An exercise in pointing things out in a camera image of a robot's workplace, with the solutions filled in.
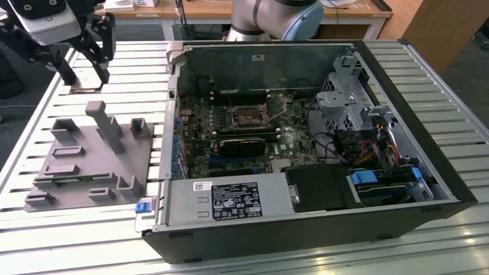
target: aluminum table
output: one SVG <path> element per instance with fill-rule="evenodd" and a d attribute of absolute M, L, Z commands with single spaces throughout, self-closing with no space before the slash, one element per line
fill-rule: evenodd
<path fill-rule="evenodd" d="M 0 173 L 0 274 L 448 274 L 489 269 L 489 132 L 409 45 L 368 41 L 388 75 L 471 187 L 480 204 L 385 241 L 170 265 L 134 229 L 134 205 L 23 211 L 56 118 L 95 125 L 86 103 L 104 100 L 119 123 L 156 124 L 147 195 L 158 193 L 167 99 L 167 42 L 120 42 L 111 83 L 99 94 L 70 94 L 56 74 Z M 71 50 L 79 73 L 91 63 Z"/>

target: barcode sticker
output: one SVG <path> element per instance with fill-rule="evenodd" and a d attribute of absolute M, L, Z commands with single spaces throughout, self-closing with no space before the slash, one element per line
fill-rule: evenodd
<path fill-rule="evenodd" d="M 193 191 L 205 191 L 211 190 L 212 182 L 195 182 L 193 183 Z"/>

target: metal bracket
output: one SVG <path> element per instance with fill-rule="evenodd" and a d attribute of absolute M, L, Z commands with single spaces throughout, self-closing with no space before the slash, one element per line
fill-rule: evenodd
<path fill-rule="evenodd" d="M 168 65 L 175 65 L 180 60 L 184 59 L 183 54 L 192 50 L 191 48 L 185 49 L 184 43 L 182 41 L 171 42 L 167 46 L 167 61 Z"/>

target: power supply label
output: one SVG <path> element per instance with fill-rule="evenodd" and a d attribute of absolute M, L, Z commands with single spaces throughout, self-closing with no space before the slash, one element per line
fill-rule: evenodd
<path fill-rule="evenodd" d="M 261 216 L 256 182 L 212 186 L 212 217 L 216 221 Z"/>

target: floor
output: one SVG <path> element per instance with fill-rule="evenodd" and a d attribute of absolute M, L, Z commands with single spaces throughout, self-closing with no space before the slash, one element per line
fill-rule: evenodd
<path fill-rule="evenodd" d="M 144 26 L 144 32 L 142 32 L 142 27 L 142 25 L 120 27 L 116 33 L 118 41 L 162 40 L 163 31 L 159 26 Z M 212 29 L 204 29 L 203 36 L 209 35 L 211 32 Z M 28 64 L 2 44 L 0 49 L 8 56 L 26 85 L 24 91 L 18 96 L 0 100 L 0 116 L 4 117 L 0 123 L 2 168 L 55 73 L 44 65 Z M 63 54 L 67 49 L 67 46 L 62 46 Z M 443 77 L 485 125 L 489 126 L 489 50 L 481 50 L 475 42 L 469 42 Z M 12 105 L 26 105 L 26 107 L 6 108 Z"/>

